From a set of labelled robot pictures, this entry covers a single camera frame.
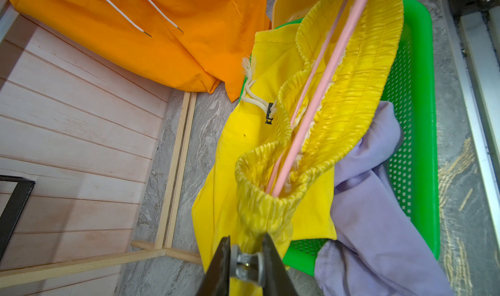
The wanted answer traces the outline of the purple shorts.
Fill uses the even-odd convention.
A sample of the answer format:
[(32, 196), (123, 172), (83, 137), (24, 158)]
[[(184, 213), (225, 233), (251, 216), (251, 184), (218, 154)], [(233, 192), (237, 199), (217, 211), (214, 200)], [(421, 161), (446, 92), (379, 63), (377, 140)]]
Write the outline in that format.
[(337, 239), (318, 253), (325, 295), (452, 295), (446, 274), (399, 206), (384, 168), (401, 144), (383, 101), (365, 136), (335, 166), (331, 217)]

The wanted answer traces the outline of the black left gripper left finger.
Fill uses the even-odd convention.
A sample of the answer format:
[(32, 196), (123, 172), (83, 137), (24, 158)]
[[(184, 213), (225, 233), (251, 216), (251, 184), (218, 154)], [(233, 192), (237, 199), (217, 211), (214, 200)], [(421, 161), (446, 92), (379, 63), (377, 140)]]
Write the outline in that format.
[(230, 287), (230, 237), (217, 247), (196, 296), (228, 296)]

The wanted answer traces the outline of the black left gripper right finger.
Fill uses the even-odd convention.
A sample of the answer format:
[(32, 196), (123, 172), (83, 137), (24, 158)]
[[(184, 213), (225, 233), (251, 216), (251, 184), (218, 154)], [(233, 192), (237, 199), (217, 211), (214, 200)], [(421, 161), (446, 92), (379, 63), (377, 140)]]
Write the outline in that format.
[(271, 236), (266, 233), (262, 242), (264, 257), (263, 296), (298, 296)]

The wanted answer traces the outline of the pink wire hanger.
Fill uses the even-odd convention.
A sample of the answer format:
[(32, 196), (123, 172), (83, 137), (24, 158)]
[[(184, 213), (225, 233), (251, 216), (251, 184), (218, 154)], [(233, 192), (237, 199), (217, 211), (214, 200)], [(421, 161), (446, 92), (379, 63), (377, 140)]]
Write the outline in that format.
[(294, 141), (290, 146), (290, 150), (286, 156), (283, 166), (278, 175), (273, 173), (272, 177), (270, 178), (271, 188), (273, 189), (272, 196), (275, 198), (277, 198), (281, 193), (285, 181), (292, 169), (295, 158), (301, 150), (307, 132), (312, 122), (314, 121), (316, 111), (321, 105), (323, 97), (325, 96), (326, 91), (329, 88), (330, 82), (332, 81), (332, 78), (339, 64), (341, 63), (341, 59), (343, 54), (345, 53), (347, 44), (352, 34), (354, 33), (358, 21), (365, 9), (365, 6), (367, 5), (367, 2), (368, 0), (354, 0), (354, 3), (352, 4), (352, 10), (349, 13), (345, 25), (343, 26), (339, 39), (333, 50), (332, 56), (329, 59), (325, 72), (315, 90), (315, 94), (308, 104), (307, 111), (303, 116), (302, 122), (296, 133)]

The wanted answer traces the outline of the grey clothespin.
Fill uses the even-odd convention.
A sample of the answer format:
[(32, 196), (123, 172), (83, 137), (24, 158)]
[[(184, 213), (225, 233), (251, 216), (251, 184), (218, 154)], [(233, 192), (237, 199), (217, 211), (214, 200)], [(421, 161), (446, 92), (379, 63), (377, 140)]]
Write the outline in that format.
[(229, 277), (242, 282), (249, 282), (258, 287), (265, 287), (264, 254), (247, 254), (237, 244), (230, 248)]

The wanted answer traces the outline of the yellow shorts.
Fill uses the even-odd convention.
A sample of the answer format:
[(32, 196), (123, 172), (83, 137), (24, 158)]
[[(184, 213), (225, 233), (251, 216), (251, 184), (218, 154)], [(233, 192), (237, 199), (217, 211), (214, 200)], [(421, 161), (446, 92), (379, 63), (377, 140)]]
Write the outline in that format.
[(354, 0), (318, 0), (300, 22), (258, 32), (245, 61), (251, 93), (273, 120), (241, 101), (229, 116), (193, 207), (204, 270), (228, 237), (244, 253), (269, 235), (280, 256), (291, 242), (337, 237), (330, 217), (335, 165), (360, 142), (378, 108), (404, 23), (403, 0), (367, 0), (313, 120), (310, 102), (354, 10)]

